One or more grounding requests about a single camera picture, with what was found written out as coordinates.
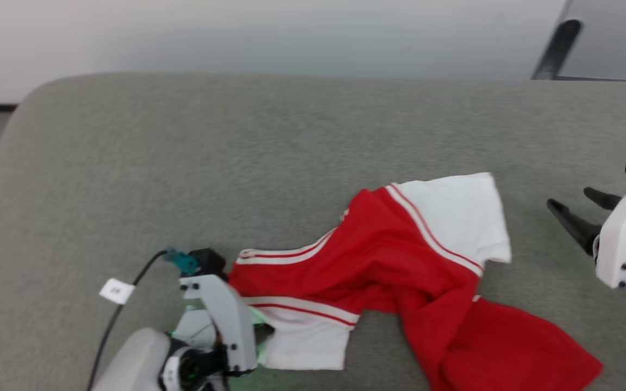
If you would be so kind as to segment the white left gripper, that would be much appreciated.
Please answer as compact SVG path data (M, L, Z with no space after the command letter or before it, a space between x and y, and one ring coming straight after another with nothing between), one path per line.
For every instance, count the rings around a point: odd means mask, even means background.
M218 275L179 280L184 299L202 309L186 310L171 332L161 371L165 390L229 390L229 379L258 366L253 315L240 295Z

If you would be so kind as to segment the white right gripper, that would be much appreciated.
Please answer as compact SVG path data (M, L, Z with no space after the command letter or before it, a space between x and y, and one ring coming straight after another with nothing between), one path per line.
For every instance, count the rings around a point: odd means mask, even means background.
M548 199L546 206L587 255L593 256L594 240L598 243L596 277L607 287L626 286L626 195L584 188L584 196L603 210L611 211L605 223L595 225L575 215L566 205Z

